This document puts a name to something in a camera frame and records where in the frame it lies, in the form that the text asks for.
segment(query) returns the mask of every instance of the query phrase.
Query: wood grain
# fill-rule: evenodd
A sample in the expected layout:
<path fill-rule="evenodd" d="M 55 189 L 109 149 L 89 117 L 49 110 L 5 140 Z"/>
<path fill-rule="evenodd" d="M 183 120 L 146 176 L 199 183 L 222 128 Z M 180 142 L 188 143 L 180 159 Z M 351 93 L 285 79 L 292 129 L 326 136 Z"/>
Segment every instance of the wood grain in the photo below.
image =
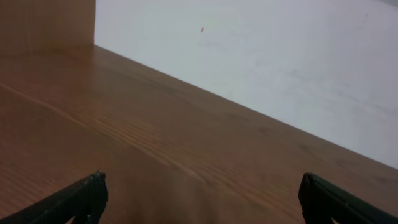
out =
<path fill-rule="evenodd" d="M 0 0 L 0 57 L 92 45 L 95 0 Z"/>
<path fill-rule="evenodd" d="M 303 223 L 304 172 L 398 216 L 397 170 L 100 47 L 0 67 L 0 217 L 96 170 L 102 223 Z"/>

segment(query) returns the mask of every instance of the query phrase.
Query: wooden table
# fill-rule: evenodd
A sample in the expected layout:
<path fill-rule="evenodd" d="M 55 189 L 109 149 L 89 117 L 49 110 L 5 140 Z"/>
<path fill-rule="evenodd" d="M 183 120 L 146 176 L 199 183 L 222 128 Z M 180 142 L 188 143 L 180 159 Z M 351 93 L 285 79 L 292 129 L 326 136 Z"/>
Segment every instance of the wooden table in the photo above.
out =
<path fill-rule="evenodd" d="M 304 172 L 398 216 L 397 170 L 101 47 L 0 58 L 0 217 L 96 170 L 102 223 L 304 223 Z"/>

